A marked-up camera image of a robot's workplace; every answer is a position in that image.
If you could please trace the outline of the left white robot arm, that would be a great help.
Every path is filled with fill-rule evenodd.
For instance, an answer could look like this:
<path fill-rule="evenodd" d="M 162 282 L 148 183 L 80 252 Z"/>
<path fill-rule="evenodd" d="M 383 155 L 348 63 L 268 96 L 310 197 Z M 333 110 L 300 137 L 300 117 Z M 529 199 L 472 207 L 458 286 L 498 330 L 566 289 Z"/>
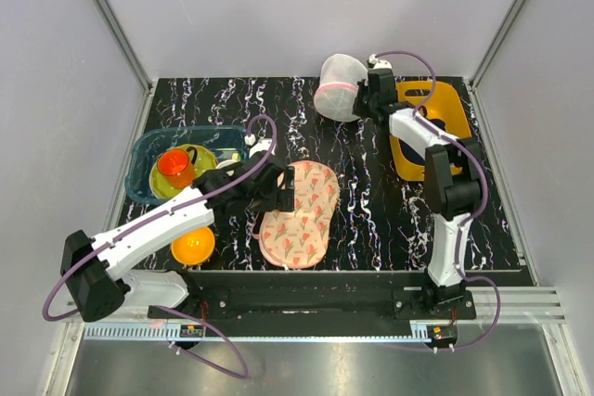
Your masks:
<path fill-rule="evenodd" d="M 293 211 L 295 169 L 261 151 L 246 162 L 204 172 L 192 185 L 128 224 L 88 236 L 78 230 L 65 240 L 61 274 L 86 322 L 122 308 L 169 307 L 182 318 L 200 308 L 200 295 L 178 272 L 137 271 L 136 265 L 218 215 Z"/>

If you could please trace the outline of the white mesh laundry bag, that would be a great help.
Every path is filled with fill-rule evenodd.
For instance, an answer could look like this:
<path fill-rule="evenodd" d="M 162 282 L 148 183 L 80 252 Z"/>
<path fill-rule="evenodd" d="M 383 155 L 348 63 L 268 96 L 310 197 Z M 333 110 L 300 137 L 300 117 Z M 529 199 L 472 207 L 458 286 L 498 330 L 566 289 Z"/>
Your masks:
<path fill-rule="evenodd" d="M 358 83 L 367 79 L 368 69 L 356 58 L 335 54 L 322 65 L 314 94 L 318 114 L 337 122 L 357 121 L 353 113 Z"/>

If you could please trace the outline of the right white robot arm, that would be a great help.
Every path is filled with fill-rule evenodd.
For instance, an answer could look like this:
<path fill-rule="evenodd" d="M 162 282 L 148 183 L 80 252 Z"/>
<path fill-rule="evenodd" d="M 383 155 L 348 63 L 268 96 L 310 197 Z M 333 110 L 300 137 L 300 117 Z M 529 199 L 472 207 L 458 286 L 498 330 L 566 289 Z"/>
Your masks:
<path fill-rule="evenodd" d="M 398 100 L 390 68 L 371 68 L 357 83 L 353 113 L 371 119 L 424 160 L 424 200 L 433 213 L 433 253 L 420 292 L 432 318 L 450 314 L 465 300 L 465 249 L 471 223 L 484 209 L 487 185 L 477 141 L 449 134 Z"/>

